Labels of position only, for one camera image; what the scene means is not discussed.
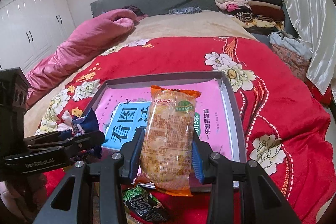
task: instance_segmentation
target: beige bed sheet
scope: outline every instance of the beige bed sheet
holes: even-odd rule
[[[158,15],[144,18],[136,25],[131,34],[121,39],[120,44],[143,38],[219,36],[245,37],[256,40],[255,37],[226,15],[206,10],[199,14]],[[78,72],[87,68],[91,62],[85,64],[77,72],[65,79],[58,87],[53,89],[27,111],[24,117],[25,137],[35,134],[51,99],[63,90],[65,85],[73,80]]]

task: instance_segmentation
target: rice cracker package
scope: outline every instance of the rice cracker package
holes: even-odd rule
[[[189,173],[196,98],[194,90],[151,86],[146,135],[136,184],[153,182],[157,190],[177,196],[191,195]]]

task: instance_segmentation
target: silver screw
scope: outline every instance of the silver screw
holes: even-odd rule
[[[250,167],[257,167],[258,166],[258,163],[255,160],[249,160],[248,164],[249,164]]]
[[[75,162],[75,167],[80,168],[84,165],[84,162],[82,160],[76,161]]]
[[[112,155],[112,159],[114,159],[114,160],[118,160],[118,159],[120,159],[121,158],[121,154],[120,153],[114,153],[113,155]]]
[[[210,157],[213,158],[214,160],[218,160],[221,157],[221,155],[217,152],[212,152],[210,154]]]

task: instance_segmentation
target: blue label on book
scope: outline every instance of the blue label on book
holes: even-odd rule
[[[151,102],[119,103],[105,135],[103,147],[120,150],[133,139],[137,128],[146,130]]]

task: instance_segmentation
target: floral blanket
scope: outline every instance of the floral blanket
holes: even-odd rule
[[[330,116],[280,58],[254,40],[169,37],[114,46],[53,98],[37,133],[70,128],[72,116],[82,114],[105,80],[209,70],[224,72],[231,82],[248,158],[260,163],[303,223],[315,223],[336,191],[332,146],[325,141]],[[177,199],[164,200],[173,208]],[[191,200],[175,223],[205,223],[209,198],[195,210]]]

